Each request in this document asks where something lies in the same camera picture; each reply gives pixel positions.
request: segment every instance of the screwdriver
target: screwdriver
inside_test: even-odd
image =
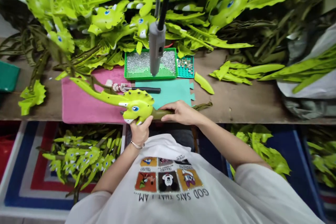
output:
[[[140,89],[141,91],[146,91],[147,93],[161,93],[161,88],[159,87],[124,87],[125,90],[137,90]]]

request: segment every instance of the bracelet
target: bracelet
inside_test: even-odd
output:
[[[140,147],[139,145],[136,145],[133,141],[131,141],[131,144],[133,144],[135,146],[135,148],[137,148],[137,149],[142,149],[142,148],[145,147],[145,143],[143,143],[142,147]]]

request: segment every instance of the pink mat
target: pink mat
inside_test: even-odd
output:
[[[113,83],[127,83],[127,86],[131,87],[131,83],[124,78],[123,66],[115,66],[111,71],[95,70],[92,74],[102,84],[110,79]],[[103,90],[97,85],[95,85],[95,88],[98,92]],[[69,78],[62,79],[62,101],[62,119],[65,123],[125,123],[123,116],[120,114],[120,111],[126,110],[125,108],[113,106],[93,98]]]

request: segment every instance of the triceratops toy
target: triceratops toy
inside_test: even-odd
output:
[[[94,91],[91,86],[84,80],[79,78],[70,78],[86,93],[92,95],[98,100],[106,102],[111,105],[126,107],[125,112],[121,114],[126,123],[130,124],[137,119],[136,124],[142,124],[147,117],[152,115],[154,120],[161,119],[166,114],[171,114],[169,110],[156,110],[153,108],[154,99],[146,92],[140,89],[130,90],[124,95],[108,94],[104,91],[101,93]]]

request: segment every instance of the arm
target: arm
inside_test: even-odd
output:
[[[148,117],[142,125],[136,125],[135,120],[130,124],[132,131],[132,141],[143,146],[149,136],[148,127],[152,122],[153,116]],[[97,191],[107,191],[113,193],[119,185],[120,181],[126,175],[134,160],[139,155],[138,150],[133,144],[129,144],[124,152],[110,166],[110,168],[102,175],[92,193]]]
[[[162,117],[162,121],[175,121],[185,125],[196,125],[212,142],[216,149],[236,170],[246,163],[255,163],[271,167],[255,151],[227,130],[212,122],[209,118],[191,108],[184,101],[164,105],[161,109],[172,109],[175,114]]]

